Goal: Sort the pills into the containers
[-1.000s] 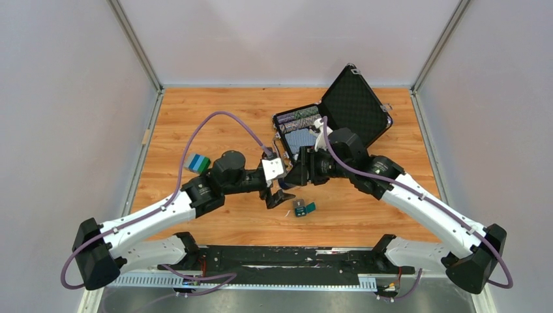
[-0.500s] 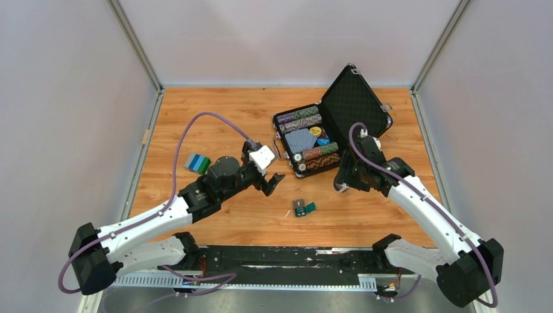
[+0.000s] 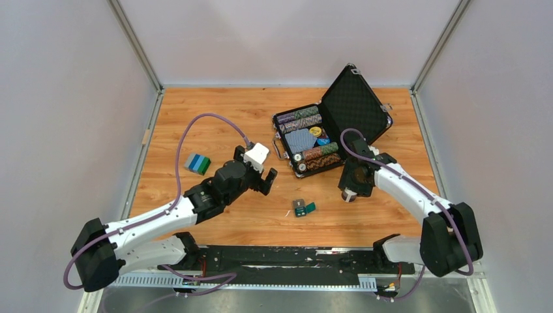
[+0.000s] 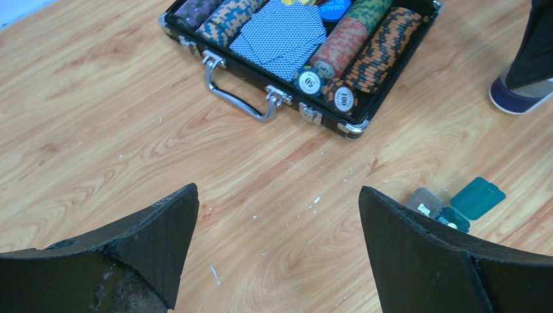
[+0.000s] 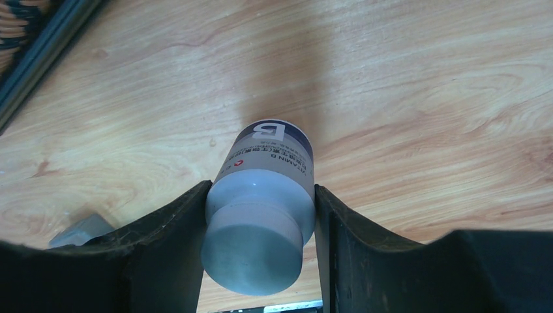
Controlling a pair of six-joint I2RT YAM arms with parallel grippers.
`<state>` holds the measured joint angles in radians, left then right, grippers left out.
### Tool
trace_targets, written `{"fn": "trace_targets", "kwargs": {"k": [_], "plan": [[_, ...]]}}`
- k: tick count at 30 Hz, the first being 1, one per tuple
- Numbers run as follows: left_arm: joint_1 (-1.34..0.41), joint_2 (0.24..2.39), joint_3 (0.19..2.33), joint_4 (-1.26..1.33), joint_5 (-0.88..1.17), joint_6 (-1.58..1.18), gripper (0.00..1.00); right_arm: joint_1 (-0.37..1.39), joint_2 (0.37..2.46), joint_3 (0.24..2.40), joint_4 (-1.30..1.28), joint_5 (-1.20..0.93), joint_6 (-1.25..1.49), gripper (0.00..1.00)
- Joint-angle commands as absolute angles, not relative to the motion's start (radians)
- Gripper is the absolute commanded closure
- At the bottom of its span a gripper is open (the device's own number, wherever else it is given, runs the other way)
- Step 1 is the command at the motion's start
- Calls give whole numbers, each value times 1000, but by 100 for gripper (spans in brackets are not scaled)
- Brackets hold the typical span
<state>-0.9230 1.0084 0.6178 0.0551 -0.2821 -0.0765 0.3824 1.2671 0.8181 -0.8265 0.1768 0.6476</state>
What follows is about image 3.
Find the teal pill organizer box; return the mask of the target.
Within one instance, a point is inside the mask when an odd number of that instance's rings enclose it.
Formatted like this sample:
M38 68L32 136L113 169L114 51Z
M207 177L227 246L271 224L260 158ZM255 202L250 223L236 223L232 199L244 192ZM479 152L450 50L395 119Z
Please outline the teal pill organizer box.
M314 202L306 203L304 199L293 200L293 213L295 217L303 217L316 210Z

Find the white pill bottle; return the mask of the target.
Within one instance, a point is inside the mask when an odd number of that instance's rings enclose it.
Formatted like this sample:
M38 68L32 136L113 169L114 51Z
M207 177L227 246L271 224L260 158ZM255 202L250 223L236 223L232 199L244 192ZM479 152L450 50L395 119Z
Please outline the white pill bottle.
M342 199L346 202L346 203L351 203L353 201L356 200L357 198L357 193L352 191L352 190L349 190L347 188L345 188L342 193L341 193L341 196L342 196Z

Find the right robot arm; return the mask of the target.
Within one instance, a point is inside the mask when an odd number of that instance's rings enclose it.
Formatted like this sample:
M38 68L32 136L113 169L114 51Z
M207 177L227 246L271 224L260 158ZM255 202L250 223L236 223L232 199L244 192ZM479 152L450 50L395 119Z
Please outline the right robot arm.
M373 244L374 267L389 272L398 263L424 265L434 276L450 273L470 276L483 248L473 209L446 200L417 182L387 153L380 153L364 138L342 142L349 154L338 187L351 203L368 198L377 188L405 208L422 230L418 237L392 234Z

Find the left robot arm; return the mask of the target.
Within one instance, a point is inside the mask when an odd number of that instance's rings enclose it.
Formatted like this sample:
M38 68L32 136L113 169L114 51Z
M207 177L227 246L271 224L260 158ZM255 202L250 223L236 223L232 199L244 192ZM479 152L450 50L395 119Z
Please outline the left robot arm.
M233 160L227 161L213 177L152 211L133 218L104 224L89 220L77 236L72 259L64 273L68 289L86 292L101 290L126 273L179 264L193 269L200 260L193 237L178 230L197 225L222 214L247 190L270 193L278 172L272 168L262 177L269 149L256 143L251 149L238 146ZM177 233L161 240L161 235Z

